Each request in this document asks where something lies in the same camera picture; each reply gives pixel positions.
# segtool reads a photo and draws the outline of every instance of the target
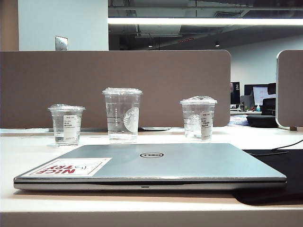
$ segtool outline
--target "cubicle divider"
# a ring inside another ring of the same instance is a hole
[[[303,127],[303,50],[277,55],[276,121],[281,126]]]
[[[52,104],[82,105],[82,126],[106,128],[102,90],[143,91],[139,126],[183,127],[179,101],[218,100],[214,125],[230,118],[230,54],[212,51],[1,52],[1,127],[51,128]]]

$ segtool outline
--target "flat lid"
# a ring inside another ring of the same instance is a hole
[[[54,104],[48,109],[50,111],[83,111],[85,107],[79,105]]]
[[[108,87],[102,93],[104,95],[141,95],[142,91],[136,88]]]

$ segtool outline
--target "sticker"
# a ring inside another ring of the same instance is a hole
[[[93,176],[111,157],[105,158],[58,158],[22,177],[70,177]]]
[[[139,124],[139,108],[133,107],[126,111],[123,122],[127,130],[136,132]]]
[[[212,112],[203,112],[201,116],[201,134],[202,140],[209,140],[212,136],[213,117]]]
[[[63,116],[64,141],[77,140],[80,135],[81,115]]]

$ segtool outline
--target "ceiling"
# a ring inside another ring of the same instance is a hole
[[[108,17],[303,18],[301,0],[109,0]],[[110,50],[220,49],[303,34],[298,26],[109,25]]]

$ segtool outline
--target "cup lid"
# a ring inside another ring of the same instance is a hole
[[[104,95],[141,95],[143,92],[136,88],[108,87],[102,91]]]
[[[79,105],[54,104],[48,107],[50,111],[83,111],[85,107]]]
[[[195,96],[180,101],[182,105],[214,105],[217,103],[217,100],[208,96]]]

